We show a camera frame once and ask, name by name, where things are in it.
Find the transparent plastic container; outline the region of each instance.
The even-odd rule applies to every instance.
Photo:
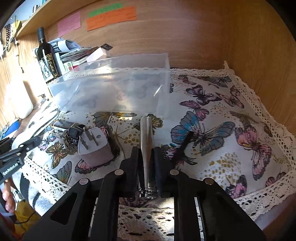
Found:
[[[85,63],[49,85],[61,110],[167,115],[167,54],[135,54]]]

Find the silver rivet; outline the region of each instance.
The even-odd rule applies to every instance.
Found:
[[[205,183],[208,184],[208,185],[212,185],[212,184],[214,184],[214,180],[212,178],[207,177],[205,179]]]
[[[115,173],[115,175],[120,176],[124,173],[124,171],[121,169],[117,169],[114,173]]]
[[[87,178],[82,178],[82,179],[79,180],[79,184],[80,184],[80,185],[85,185],[85,184],[88,183],[88,181],[89,181],[89,180],[88,180]]]
[[[170,174],[176,176],[179,174],[179,171],[177,169],[172,169],[172,170],[170,170]]]

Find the black cord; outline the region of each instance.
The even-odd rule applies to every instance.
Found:
[[[34,213],[36,213],[36,211],[33,212],[26,221],[24,221],[24,222],[15,222],[15,224],[22,224],[22,223],[28,222],[30,220],[30,218],[33,216]]]

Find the silver cylinder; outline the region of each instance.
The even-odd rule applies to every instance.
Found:
[[[139,182],[140,189],[139,195],[143,199],[153,199],[156,197],[156,181],[155,171],[152,155],[152,120],[149,116],[143,116],[140,120],[140,148],[143,157],[144,171],[139,172],[140,176],[144,174],[144,178],[141,177],[142,182]]]

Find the metal prong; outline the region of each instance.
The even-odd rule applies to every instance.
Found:
[[[89,149],[89,147],[87,146],[86,142],[83,140],[82,136],[80,136],[80,140],[81,140],[81,143],[82,145],[84,145],[85,149]]]
[[[83,127],[83,130],[87,136],[87,138],[91,141],[93,139],[93,137],[91,136],[89,130],[87,129],[87,127]]]
[[[94,137],[94,135],[93,135],[93,133],[91,132],[91,136],[92,136],[92,138],[93,138],[93,140],[94,140],[94,143],[96,144],[96,146],[98,146],[99,144],[98,144],[98,142],[97,142],[97,140],[96,140],[96,138]]]

